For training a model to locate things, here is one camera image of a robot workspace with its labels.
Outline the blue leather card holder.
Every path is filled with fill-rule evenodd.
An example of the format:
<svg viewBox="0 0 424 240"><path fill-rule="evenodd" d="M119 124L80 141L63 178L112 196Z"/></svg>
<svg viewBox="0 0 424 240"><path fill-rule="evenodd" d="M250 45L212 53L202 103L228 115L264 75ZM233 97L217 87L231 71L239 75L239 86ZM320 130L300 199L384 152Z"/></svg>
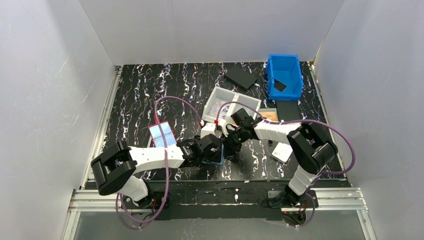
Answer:
<svg viewBox="0 0 424 240"><path fill-rule="evenodd" d="M212 147L207 150L203 160L201 161L206 165L215 165L215 166L223 166L225 162L224 157L224 146Z"/></svg>

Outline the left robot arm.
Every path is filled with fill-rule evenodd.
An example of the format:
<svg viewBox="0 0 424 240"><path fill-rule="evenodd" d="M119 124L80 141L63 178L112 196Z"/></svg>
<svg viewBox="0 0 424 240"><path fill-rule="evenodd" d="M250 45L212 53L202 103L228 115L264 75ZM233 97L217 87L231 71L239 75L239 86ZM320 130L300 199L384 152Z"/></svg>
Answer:
<svg viewBox="0 0 424 240"><path fill-rule="evenodd" d="M222 139L213 133L176 142L168 121L149 128L155 147L140 148L118 141L90 163L101 196L121 193L134 200L148 196L147 184L135 173L162 168L188 168L222 160Z"/></svg>

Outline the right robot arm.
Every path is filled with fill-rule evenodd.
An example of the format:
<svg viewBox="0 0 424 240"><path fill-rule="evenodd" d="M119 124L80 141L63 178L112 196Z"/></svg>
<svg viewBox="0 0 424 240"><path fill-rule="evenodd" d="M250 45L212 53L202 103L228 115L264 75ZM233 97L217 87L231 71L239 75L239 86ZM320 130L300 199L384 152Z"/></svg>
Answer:
<svg viewBox="0 0 424 240"><path fill-rule="evenodd" d="M302 201L325 165L338 153L331 138L314 122L285 123L253 118L243 108L231 117L236 128L228 128L228 135L223 140L224 150L229 155L239 152L248 140L285 144L294 154L298 167L284 192L275 197L276 203L294 205Z"/></svg>

